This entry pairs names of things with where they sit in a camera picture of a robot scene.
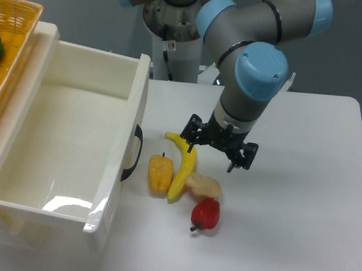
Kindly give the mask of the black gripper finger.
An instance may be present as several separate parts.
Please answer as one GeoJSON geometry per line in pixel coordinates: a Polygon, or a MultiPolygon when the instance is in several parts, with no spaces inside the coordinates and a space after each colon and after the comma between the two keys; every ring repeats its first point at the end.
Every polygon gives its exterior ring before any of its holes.
{"type": "Polygon", "coordinates": [[[195,145],[200,144],[202,139],[202,130],[204,129],[204,122],[197,114],[192,114],[186,127],[180,133],[180,137],[186,141],[188,148],[187,153],[190,153],[195,145]]]}
{"type": "Polygon", "coordinates": [[[239,146],[228,151],[230,165],[226,170],[230,173],[235,168],[249,170],[258,152],[259,145],[256,143],[241,143],[239,146]]]}

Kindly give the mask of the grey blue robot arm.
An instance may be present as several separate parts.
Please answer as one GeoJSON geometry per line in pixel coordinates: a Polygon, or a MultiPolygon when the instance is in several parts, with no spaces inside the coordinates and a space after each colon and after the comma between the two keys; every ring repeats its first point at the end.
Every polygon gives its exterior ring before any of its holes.
{"type": "Polygon", "coordinates": [[[245,137],[283,87],[288,62],[278,45],[324,33],[331,0],[260,0],[240,8],[233,0],[118,0],[140,6],[152,37],[153,76],[194,82],[208,50],[224,89],[207,122],[193,115],[181,133],[186,149],[207,145],[230,167],[251,167],[258,146],[245,137]]]}

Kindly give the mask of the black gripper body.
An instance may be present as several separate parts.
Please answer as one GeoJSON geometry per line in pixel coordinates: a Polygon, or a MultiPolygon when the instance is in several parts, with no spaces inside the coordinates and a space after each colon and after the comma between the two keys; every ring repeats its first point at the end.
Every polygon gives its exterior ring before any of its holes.
{"type": "Polygon", "coordinates": [[[207,145],[224,153],[236,153],[244,148],[246,133],[235,133],[232,125],[222,127],[216,120],[214,113],[209,121],[200,130],[198,145],[207,145]]]}

